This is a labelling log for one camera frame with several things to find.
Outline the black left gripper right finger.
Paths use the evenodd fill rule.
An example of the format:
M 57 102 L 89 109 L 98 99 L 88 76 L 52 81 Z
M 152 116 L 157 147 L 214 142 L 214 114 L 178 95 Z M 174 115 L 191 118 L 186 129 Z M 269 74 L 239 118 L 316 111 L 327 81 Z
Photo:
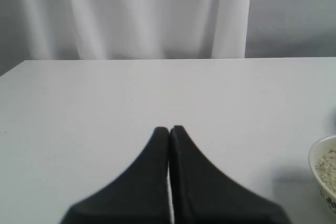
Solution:
M 175 223 L 290 223 L 281 206 L 214 166 L 182 126 L 170 132 L 169 174 Z

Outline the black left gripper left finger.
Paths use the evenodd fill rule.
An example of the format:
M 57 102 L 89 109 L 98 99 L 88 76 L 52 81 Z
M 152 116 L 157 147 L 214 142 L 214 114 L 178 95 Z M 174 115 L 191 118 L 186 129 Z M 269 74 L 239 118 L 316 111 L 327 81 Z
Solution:
M 169 136 L 167 128 L 155 128 L 133 163 L 105 188 L 72 205 L 61 222 L 170 223 Z

